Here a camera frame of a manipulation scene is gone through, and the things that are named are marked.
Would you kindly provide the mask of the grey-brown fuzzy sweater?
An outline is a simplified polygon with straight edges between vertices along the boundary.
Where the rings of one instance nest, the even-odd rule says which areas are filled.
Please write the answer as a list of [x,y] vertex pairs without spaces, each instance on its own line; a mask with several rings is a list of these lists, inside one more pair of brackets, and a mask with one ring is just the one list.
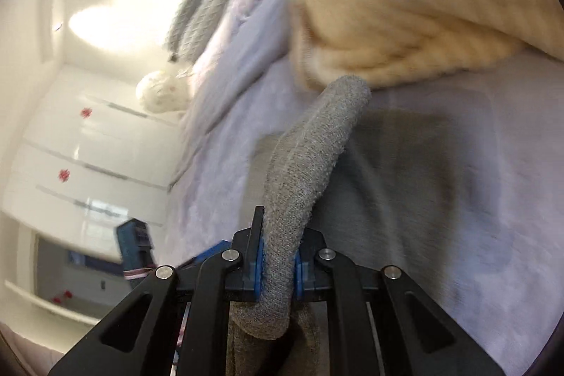
[[[369,99],[342,77],[266,139],[262,289],[231,306],[225,374],[501,373],[439,305],[457,226],[449,125]],[[293,300],[306,228],[326,242],[323,301]]]

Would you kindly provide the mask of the white wardrobe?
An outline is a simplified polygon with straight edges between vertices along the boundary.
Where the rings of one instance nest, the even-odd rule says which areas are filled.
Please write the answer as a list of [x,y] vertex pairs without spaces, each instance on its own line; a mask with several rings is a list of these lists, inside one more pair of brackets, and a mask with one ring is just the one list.
[[106,224],[134,217],[163,227],[181,149],[176,112],[151,115],[134,86],[65,68],[26,127],[3,208],[28,223],[82,211]]

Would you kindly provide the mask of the round cream cushion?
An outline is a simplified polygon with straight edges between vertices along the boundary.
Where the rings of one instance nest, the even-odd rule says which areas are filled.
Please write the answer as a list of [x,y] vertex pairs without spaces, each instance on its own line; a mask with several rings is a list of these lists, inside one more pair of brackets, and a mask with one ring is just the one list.
[[146,112],[181,112],[190,100],[184,77],[163,70],[145,75],[136,86],[136,97]]

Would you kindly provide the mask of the lavender plush bed blanket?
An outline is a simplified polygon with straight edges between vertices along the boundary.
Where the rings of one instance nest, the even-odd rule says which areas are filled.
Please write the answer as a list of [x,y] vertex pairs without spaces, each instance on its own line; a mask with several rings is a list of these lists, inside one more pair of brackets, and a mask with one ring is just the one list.
[[[270,155],[314,94],[295,83],[286,0],[232,0],[194,70],[158,257],[228,240],[263,203]],[[563,313],[563,65],[523,50],[482,73],[374,92],[312,226],[395,264],[509,375]]]

